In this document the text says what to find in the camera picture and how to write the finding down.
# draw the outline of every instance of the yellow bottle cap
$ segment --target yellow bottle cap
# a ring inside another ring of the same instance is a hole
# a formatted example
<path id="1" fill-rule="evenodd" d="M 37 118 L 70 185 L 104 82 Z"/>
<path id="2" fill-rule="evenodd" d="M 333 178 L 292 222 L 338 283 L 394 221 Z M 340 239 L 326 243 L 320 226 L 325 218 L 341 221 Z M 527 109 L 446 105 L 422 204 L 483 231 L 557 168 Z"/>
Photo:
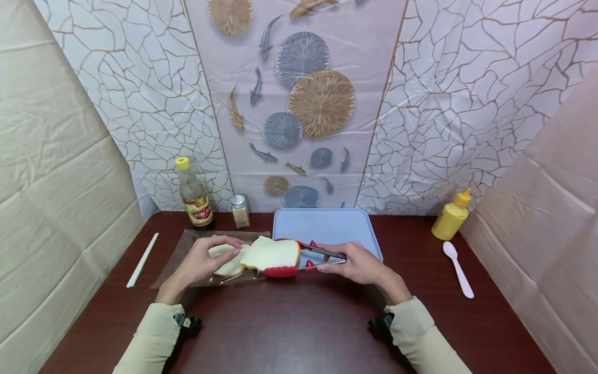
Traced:
<path id="1" fill-rule="evenodd" d="M 179 170 L 187 170 L 189 168 L 189 158 L 187 157 L 177 157 L 175 158 L 175 165 L 176 168 Z"/>
<path id="2" fill-rule="evenodd" d="M 465 191 L 458 193 L 454 202 L 462 206 L 467 206 L 471 202 L 471 195 L 469 192 L 471 192 L 471 187 L 467 187 Z"/>

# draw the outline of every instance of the wooden table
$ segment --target wooden table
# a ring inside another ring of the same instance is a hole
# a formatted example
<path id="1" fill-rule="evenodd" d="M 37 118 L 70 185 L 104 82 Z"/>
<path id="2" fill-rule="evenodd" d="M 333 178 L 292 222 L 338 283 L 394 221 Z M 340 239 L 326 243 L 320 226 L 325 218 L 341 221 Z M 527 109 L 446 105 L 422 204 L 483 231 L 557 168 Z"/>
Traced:
<path id="1" fill-rule="evenodd" d="M 474 373 L 554 373 L 461 235 L 453 239 L 475 292 L 466 299 L 442 242 L 430 233 L 432 217 L 372 216 L 385 263 L 400 273 L 429 309 L 453 348 Z M 273 214 L 252 214 L 251 231 L 271 230 Z M 147 222 L 62 339 L 41 373 L 110 373 L 157 290 L 182 231 L 185 213 L 161 212 Z M 231 214 L 216 215 L 216 229 L 234 229 Z M 125 285 L 152 235 L 160 232 L 134 288 Z M 375 288 L 334 275 L 195 288 L 188 315 L 204 327 L 169 361 L 171 373 L 410 373 L 388 340 L 367 321 L 383 309 Z"/>

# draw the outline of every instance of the beige fabric wall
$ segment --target beige fabric wall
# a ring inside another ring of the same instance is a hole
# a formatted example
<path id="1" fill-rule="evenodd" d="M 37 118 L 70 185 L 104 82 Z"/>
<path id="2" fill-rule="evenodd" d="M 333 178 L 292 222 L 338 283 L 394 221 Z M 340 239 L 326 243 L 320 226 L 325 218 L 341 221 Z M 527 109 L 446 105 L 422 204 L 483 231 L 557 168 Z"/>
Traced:
<path id="1" fill-rule="evenodd" d="M 593 68 L 462 230 L 559 373 L 598 372 L 597 190 Z"/>
<path id="2" fill-rule="evenodd" d="M 31 1 L 0 2 L 0 82 L 0 372 L 35 373 L 142 219 L 127 163 Z"/>

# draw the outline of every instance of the white plastic spoon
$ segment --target white plastic spoon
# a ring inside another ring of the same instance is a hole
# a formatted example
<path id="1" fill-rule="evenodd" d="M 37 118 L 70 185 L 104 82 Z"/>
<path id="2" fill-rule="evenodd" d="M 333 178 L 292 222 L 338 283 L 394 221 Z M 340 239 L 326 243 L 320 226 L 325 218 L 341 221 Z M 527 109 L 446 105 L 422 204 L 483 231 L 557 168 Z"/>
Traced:
<path id="1" fill-rule="evenodd" d="M 461 265 L 459 265 L 459 261 L 457 261 L 457 250 L 454 248 L 454 245 L 451 242 L 444 242 L 443 251 L 444 254 L 453 261 L 454 270 L 457 272 L 457 278 L 459 279 L 463 294 L 468 299 L 473 299 L 474 291 L 471 289 L 471 286 L 465 277 L 465 273 L 463 273 L 463 269 L 461 269 Z"/>

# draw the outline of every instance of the white bread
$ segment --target white bread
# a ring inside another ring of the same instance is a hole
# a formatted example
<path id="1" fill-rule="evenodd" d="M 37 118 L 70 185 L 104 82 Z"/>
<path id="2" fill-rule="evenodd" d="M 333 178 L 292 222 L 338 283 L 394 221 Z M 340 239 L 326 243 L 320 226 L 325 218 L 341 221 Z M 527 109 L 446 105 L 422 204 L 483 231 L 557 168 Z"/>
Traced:
<path id="1" fill-rule="evenodd" d="M 296 266 L 301 248 L 294 240 L 274 241 L 260 236 L 241 259 L 248 269 L 263 271 L 268 267 Z"/>
<path id="2" fill-rule="evenodd" d="M 221 244 L 210 248 L 208 250 L 208 253 L 210 254 L 210 257 L 214 258 L 233 249 L 234 247 L 230 244 Z M 240 264 L 240 261 L 243 258 L 243 256 L 245 256 L 245 254 L 247 253 L 247 250 L 249 250 L 249 245 L 243 244 L 243 247 L 241 247 L 241 252 L 239 252 L 238 255 L 234 256 L 232 260 L 222 265 L 218 270 L 214 272 L 214 274 L 219 276 L 234 276 L 237 274 L 241 274 L 245 270 L 245 267 Z"/>

